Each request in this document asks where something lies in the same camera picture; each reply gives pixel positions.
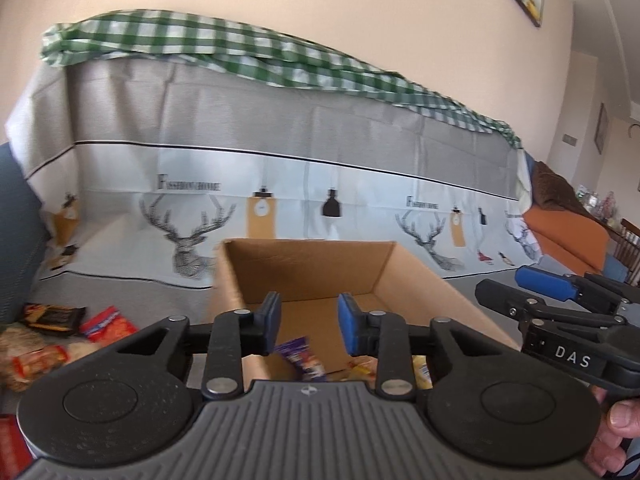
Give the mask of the person right hand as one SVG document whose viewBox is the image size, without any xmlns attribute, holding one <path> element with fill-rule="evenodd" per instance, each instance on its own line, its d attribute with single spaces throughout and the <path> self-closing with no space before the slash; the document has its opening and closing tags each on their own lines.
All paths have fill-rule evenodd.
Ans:
<svg viewBox="0 0 640 480">
<path fill-rule="evenodd" d="M 597 435 L 585 457 L 585 464 L 599 478 L 638 479 L 639 400 L 611 403 L 604 389 L 592 386 L 591 391 L 604 412 Z"/>
</svg>

